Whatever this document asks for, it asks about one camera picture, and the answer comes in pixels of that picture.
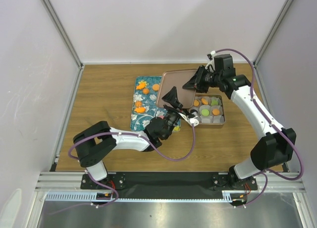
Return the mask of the green sandwich cookie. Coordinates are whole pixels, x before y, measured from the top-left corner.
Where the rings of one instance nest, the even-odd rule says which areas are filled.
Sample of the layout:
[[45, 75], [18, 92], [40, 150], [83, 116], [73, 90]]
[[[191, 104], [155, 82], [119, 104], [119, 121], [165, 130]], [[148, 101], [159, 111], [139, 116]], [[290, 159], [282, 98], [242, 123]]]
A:
[[211, 101], [211, 106], [216, 106], [216, 105], [218, 105], [218, 101], [213, 99]]
[[209, 116], [210, 115], [210, 111], [208, 109], [202, 109], [201, 110], [201, 115], [202, 116]]

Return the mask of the metal tongs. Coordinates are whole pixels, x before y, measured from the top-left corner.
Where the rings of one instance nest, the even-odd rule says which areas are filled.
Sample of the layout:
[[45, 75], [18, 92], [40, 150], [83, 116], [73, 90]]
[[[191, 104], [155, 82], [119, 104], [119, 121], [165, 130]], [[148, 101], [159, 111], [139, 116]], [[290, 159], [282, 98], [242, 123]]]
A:
[[117, 126], [117, 123], [114, 120], [114, 117], [109, 113], [109, 111], [102, 107], [98, 110], [93, 110], [85, 117], [85, 121], [90, 125], [94, 125], [99, 121], [107, 121], [110, 126]]

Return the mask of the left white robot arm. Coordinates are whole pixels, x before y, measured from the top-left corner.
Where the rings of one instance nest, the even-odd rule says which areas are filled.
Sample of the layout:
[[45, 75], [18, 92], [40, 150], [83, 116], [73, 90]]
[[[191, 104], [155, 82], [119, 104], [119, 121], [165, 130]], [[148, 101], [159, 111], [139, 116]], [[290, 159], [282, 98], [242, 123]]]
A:
[[163, 117], [152, 118], [142, 131], [121, 131], [110, 127], [106, 121], [100, 121], [73, 138], [80, 166], [92, 176], [93, 185], [97, 188], [108, 185], [109, 177], [103, 159], [111, 151], [132, 149], [149, 152], [160, 147], [162, 141], [171, 136], [182, 109], [177, 88], [173, 87], [162, 99], [167, 112]]

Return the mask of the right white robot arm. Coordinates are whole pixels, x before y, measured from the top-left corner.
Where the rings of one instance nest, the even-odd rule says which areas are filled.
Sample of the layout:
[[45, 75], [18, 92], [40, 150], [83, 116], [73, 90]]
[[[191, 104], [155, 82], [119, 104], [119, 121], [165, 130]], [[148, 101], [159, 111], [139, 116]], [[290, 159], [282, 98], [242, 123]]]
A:
[[183, 88], [197, 92], [219, 88], [238, 106], [256, 132], [259, 141], [249, 158], [229, 169], [228, 183], [231, 188], [240, 189], [247, 178], [292, 159], [290, 143], [295, 141], [296, 133], [292, 128], [284, 128], [261, 102], [256, 102], [257, 96], [250, 81], [245, 75], [236, 75], [234, 67], [210, 72], [200, 66]]

